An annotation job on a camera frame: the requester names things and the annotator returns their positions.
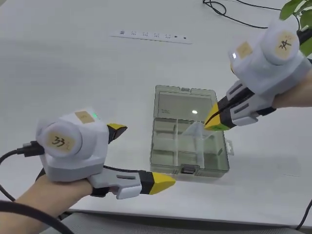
translucent storage box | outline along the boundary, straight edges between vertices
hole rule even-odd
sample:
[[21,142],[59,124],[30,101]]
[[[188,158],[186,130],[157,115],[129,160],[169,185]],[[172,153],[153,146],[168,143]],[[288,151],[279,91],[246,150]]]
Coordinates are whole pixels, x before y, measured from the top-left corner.
[[203,129],[215,92],[156,86],[151,171],[221,177],[229,170],[222,131]]

handwritten label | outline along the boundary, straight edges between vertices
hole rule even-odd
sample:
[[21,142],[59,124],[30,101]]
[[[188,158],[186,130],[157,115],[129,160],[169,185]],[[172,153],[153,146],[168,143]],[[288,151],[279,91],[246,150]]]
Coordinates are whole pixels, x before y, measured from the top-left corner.
[[287,31],[283,31],[278,36],[277,45],[275,47],[275,53],[281,59],[287,59],[292,51],[292,45],[296,39],[296,36]]
[[92,116],[86,111],[75,112],[75,115],[78,117],[78,119],[80,119],[83,124],[95,122]]
[[75,139],[70,136],[65,136],[59,132],[49,132],[46,145],[68,153],[74,147],[75,142]]
[[252,54],[253,50],[248,42],[244,42],[237,49],[240,59],[244,59],[248,55]]

power outlet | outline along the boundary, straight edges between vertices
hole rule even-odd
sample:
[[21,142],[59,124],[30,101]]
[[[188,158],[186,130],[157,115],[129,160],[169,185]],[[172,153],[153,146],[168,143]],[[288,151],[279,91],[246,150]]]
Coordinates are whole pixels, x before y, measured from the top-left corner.
[[176,34],[163,34],[155,32],[140,32],[134,30],[119,30],[111,34],[111,37],[118,38],[132,38],[142,40],[155,40],[155,41],[166,41],[173,43],[192,44],[186,36],[179,36]]

green leaf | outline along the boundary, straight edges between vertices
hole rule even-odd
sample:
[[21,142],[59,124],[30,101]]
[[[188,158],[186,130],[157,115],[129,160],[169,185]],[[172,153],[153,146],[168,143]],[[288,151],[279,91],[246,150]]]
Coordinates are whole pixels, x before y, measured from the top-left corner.
[[300,12],[308,7],[312,6],[312,1],[306,1],[297,11],[296,11],[296,16],[298,16],[300,14]]
[[300,24],[302,28],[305,27],[306,25],[312,27],[312,9],[302,11],[302,15],[300,17]]
[[312,38],[308,39],[300,46],[300,51],[305,56],[309,56],[310,54],[312,54]]
[[294,11],[296,10],[297,6],[302,2],[302,0],[291,0],[290,2],[286,3],[281,13],[279,14],[279,18],[281,20],[287,19],[289,16],[291,16]]

white desk surface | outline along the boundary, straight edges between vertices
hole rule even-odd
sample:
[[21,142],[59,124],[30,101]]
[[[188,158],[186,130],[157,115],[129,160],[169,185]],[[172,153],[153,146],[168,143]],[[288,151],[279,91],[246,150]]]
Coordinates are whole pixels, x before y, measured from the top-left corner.
[[[229,15],[256,25],[278,15],[223,3]],[[119,29],[177,33],[193,44],[109,37]],[[200,0],[9,0],[0,8],[0,152],[33,140],[40,117],[91,105],[107,122],[129,127],[109,146],[106,164],[148,170],[155,86],[213,89],[222,98],[236,81],[228,48],[257,32]],[[312,198],[311,116],[311,108],[278,110],[226,132],[235,155],[221,179],[180,181],[126,200],[86,197],[72,209],[297,225]],[[0,183],[17,197],[40,169],[38,158],[13,156],[0,167]],[[305,226],[312,227],[311,216]]]

